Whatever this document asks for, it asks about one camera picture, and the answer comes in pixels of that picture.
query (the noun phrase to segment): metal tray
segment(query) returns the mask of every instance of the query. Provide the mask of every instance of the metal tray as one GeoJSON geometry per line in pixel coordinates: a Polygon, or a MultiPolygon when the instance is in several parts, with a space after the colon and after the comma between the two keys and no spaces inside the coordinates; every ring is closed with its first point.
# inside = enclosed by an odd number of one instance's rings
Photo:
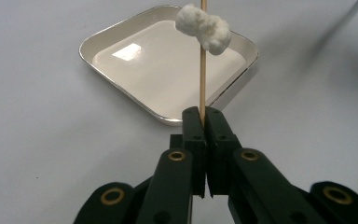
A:
{"type": "MultiPolygon", "coordinates": [[[[174,27],[181,8],[153,7],[87,38],[81,58],[161,122],[179,126],[199,104],[200,44],[174,27]]],[[[223,107],[255,74],[258,53],[232,33],[228,49],[207,52],[206,105],[223,107]]]]}

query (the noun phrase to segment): wooden stick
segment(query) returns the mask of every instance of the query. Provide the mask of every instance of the wooden stick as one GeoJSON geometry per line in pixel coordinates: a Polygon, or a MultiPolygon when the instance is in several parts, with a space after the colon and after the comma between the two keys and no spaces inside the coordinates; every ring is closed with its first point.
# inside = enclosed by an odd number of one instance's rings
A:
{"type": "MultiPolygon", "coordinates": [[[[201,9],[206,11],[206,0],[201,0],[201,9]]],[[[205,83],[206,83],[206,52],[200,46],[200,119],[205,128],[205,83]]]]}

